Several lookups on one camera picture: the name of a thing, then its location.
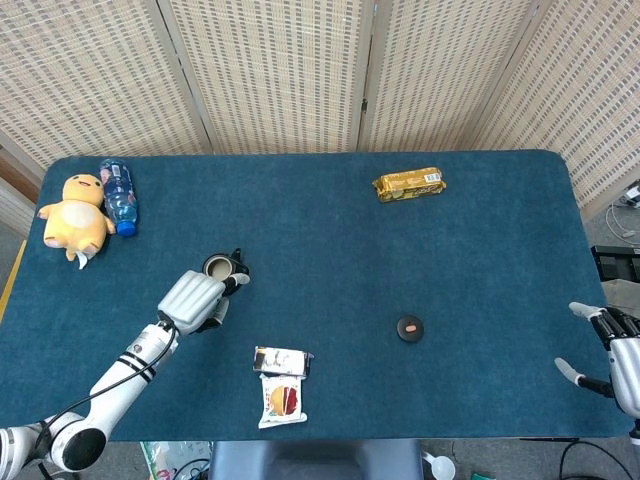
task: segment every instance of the blue table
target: blue table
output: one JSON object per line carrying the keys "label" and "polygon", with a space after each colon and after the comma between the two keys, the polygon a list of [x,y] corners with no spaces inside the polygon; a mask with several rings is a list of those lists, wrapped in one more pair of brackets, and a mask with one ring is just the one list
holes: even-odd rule
{"label": "blue table", "polygon": [[[56,162],[39,206],[101,158]],[[0,425],[87,394],[187,269],[242,247],[252,283],[224,326],[180,340],[115,440],[608,436],[628,420],[555,369],[606,357],[572,300],[602,304],[562,159],[545,151],[127,160],[139,234],[83,270],[36,219],[0,328]],[[438,166],[448,189],[380,204],[382,174]],[[425,322],[421,342],[396,334]],[[260,431],[255,345],[315,354],[309,420]]]}

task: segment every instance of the stuffed animal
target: stuffed animal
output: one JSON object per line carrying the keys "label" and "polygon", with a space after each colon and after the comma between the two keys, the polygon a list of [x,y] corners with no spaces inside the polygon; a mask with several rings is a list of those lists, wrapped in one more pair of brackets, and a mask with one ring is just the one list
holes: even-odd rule
{"label": "stuffed animal", "polygon": [[62,201],[45,205],[38,217],[47,220],[44,243],[51,248],[66,248],[67,260],[76,255],[80,269],[100,251],[107,232],[116,232],[113,222],[100,211],[104,193],[102,183],[93,175],[75,175],[62,189]]}

